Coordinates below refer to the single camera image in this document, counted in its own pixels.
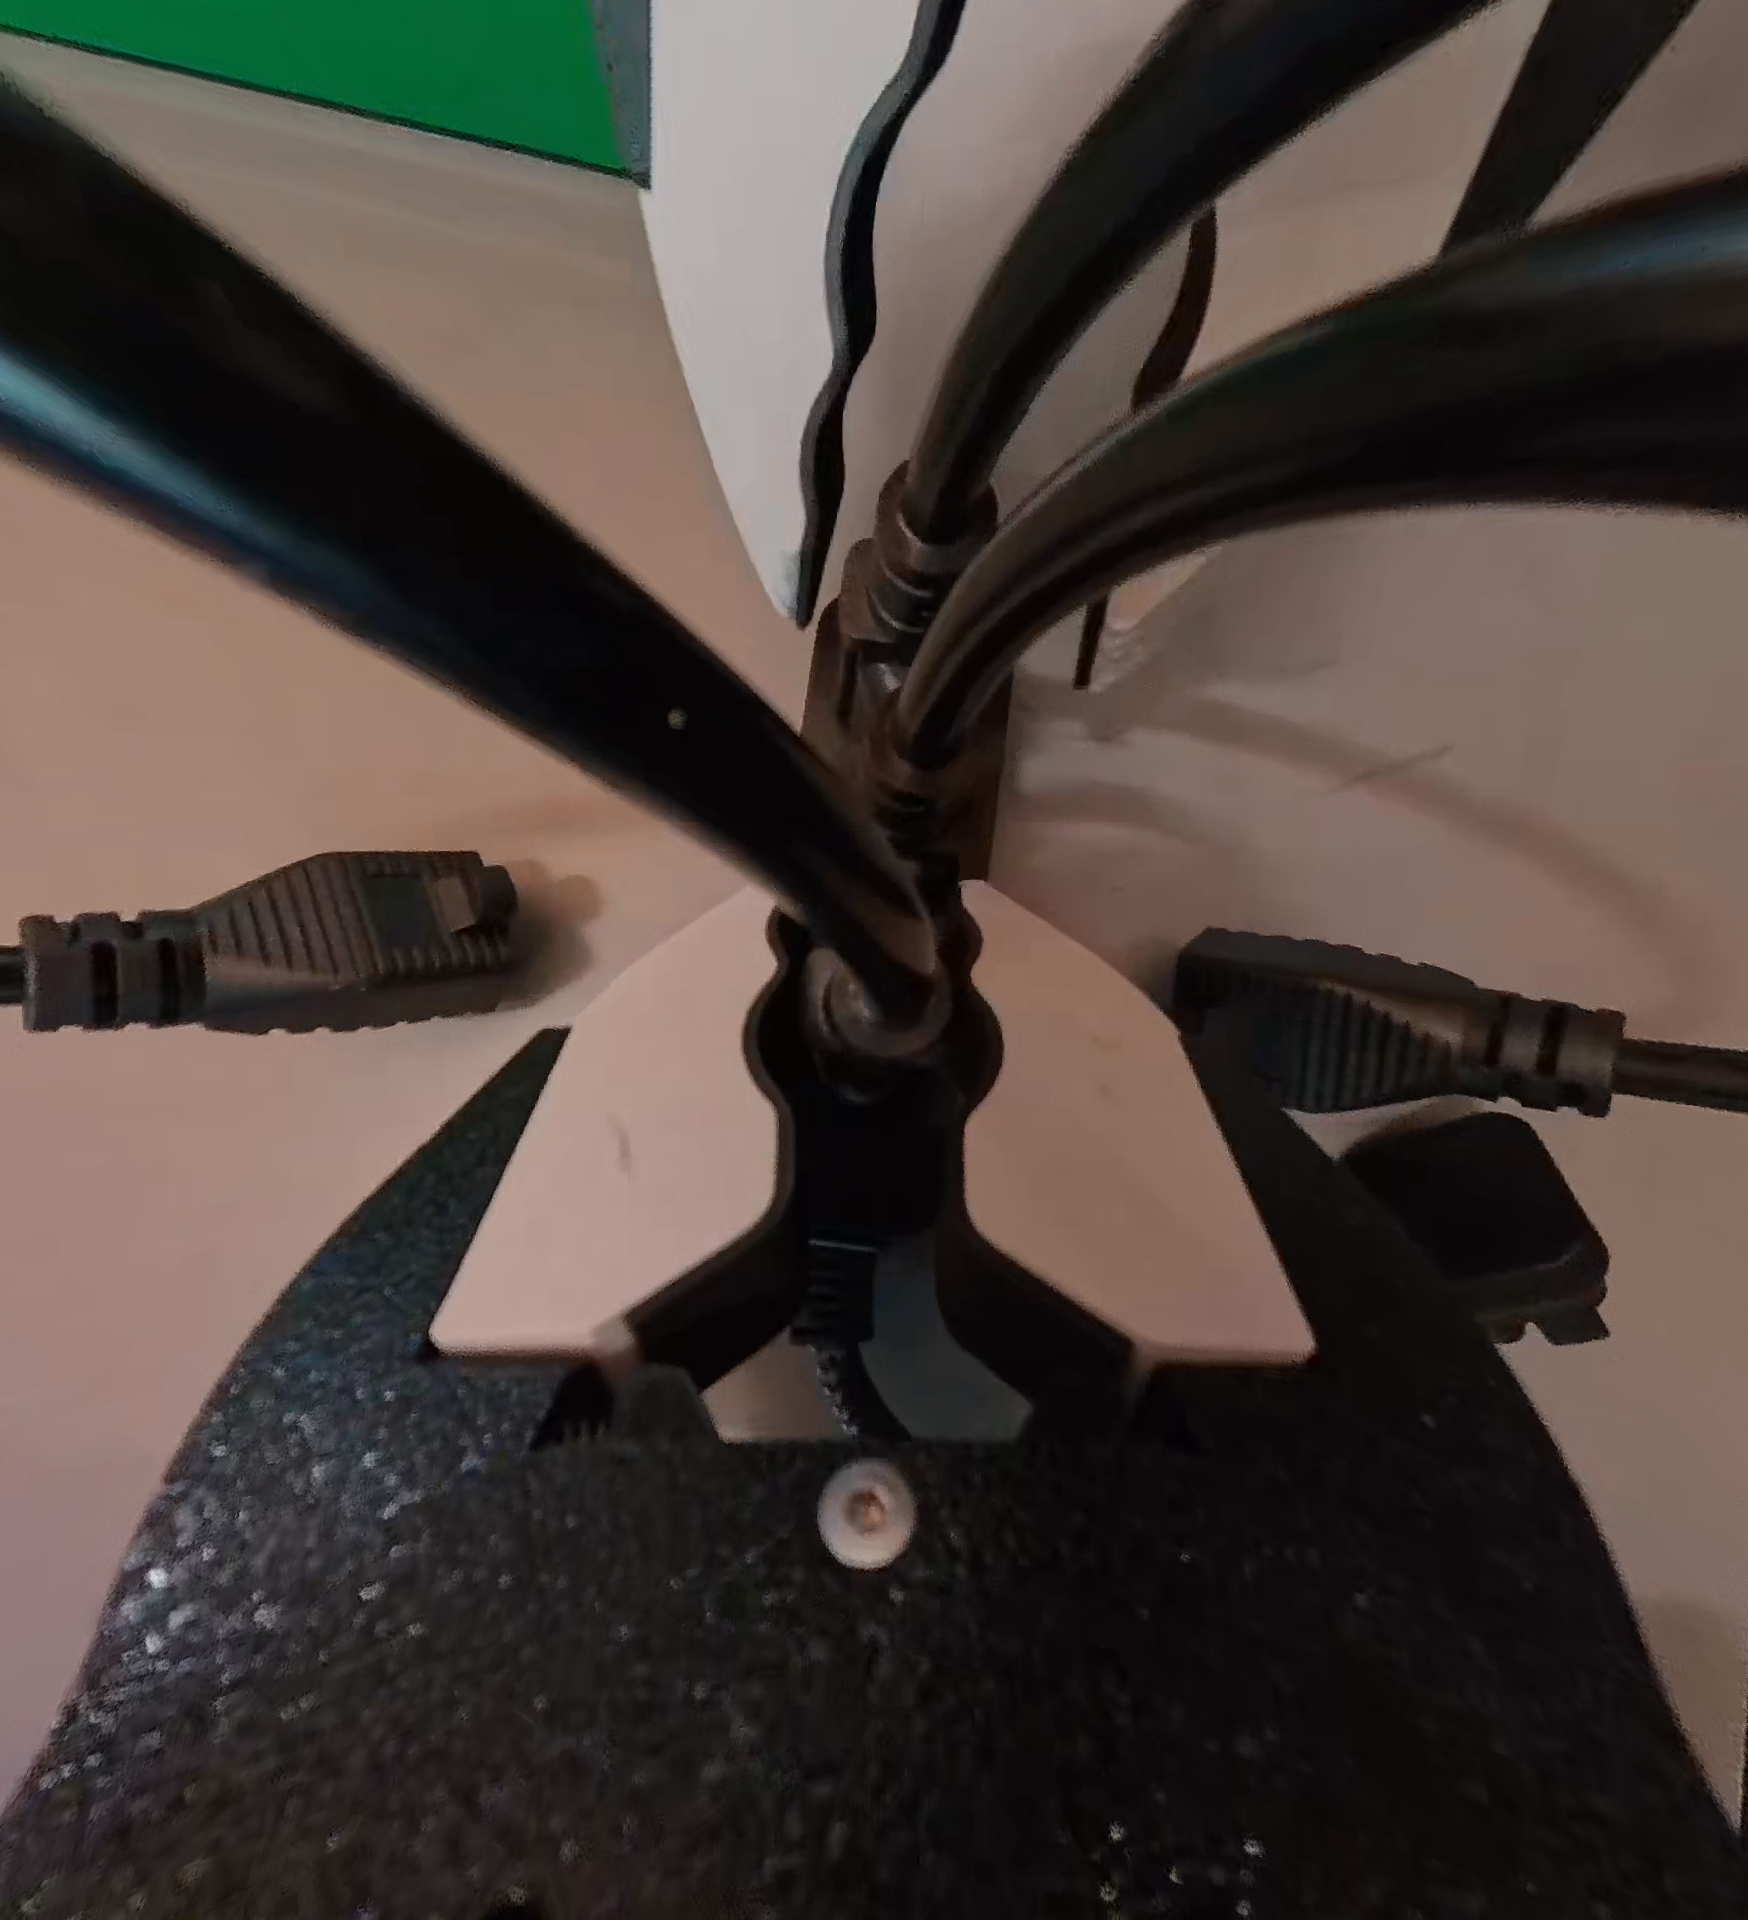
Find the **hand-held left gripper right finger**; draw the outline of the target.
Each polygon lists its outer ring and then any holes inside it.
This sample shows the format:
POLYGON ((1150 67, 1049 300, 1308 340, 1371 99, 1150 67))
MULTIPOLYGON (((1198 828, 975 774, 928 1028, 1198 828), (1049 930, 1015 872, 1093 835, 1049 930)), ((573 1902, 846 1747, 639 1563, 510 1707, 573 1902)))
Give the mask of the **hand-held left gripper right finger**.
POLYGON ((1311 1361, 1176 1018, 998 884, 960 884, 960 914, 998 1076, 942 1225, 959 1347, 1001 1385, 1311 1361))

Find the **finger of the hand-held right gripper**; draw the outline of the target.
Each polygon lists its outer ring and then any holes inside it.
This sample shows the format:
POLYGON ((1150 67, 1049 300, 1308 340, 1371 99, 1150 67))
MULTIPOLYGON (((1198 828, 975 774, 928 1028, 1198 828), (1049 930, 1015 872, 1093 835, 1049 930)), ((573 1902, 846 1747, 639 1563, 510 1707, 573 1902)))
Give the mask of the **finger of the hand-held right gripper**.
POLYGON ((846 399, 877 340, 877 199, 960 0, 653 0, 648 253, 763 599, 814 624, 846 399))
MULTIPOLYGON (((1352 108, 1296 134, 1219 199, 1219 262, 1187 372, 1206 372, 1311 310, 1418 268, 1483 152, 1536 9, 1483 9, 1352 108)), ((1170 324, 1187 241, 1085 324, 1015 430, 1015 493, 1127 415, 1132 372, 1170 324)), ((1085 696, 1157 696, 1157 686, 1337 686, 1411 659, 1428 631, 1444 521, 1311 521, 1225 540, 1143 577, 1132 624, 1099 641, 1085 696)))

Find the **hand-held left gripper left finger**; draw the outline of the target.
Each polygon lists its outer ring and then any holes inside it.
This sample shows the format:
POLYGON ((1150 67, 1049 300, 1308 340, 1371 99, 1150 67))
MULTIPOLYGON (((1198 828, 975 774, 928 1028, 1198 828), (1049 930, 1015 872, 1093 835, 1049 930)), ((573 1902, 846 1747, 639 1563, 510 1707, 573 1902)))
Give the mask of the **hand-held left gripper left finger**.
POLYGON ((777 1114, 745 1067, 771 896, 732 891, 564 1028, 426 1321, 443 1361, 632 1371, 632 1310, 771 1212, 777 1114))

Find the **ribbed black plug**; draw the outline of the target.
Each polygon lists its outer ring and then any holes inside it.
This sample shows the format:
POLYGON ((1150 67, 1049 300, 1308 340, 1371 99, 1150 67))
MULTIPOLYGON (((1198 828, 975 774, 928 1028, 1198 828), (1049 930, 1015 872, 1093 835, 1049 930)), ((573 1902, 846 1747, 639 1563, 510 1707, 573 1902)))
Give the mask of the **ribbed black plug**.
POLYGON ((1345 944, 1198 930, 1176 957, 1176 1025, 1234 1025, 1292 1114, 1428 1094, 1611 1114, 1617 1094, 1748 1114, 1748 1046, 1651 1040, 1624 1011, 1512 996, 1345 944))
POLYGON ((315 851, 186 911, 19 914, 0 1011, 61 1028, 327 1036, 500 1011, 522 891, 476 851, 315 851))

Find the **green board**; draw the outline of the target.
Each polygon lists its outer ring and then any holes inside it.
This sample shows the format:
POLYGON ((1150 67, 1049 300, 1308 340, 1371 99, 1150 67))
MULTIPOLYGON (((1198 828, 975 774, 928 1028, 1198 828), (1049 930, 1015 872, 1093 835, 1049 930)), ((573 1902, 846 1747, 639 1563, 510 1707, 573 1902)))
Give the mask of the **green board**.
POLYGON ((0 0, 0 33, 623 173, 582 0, 0 0))

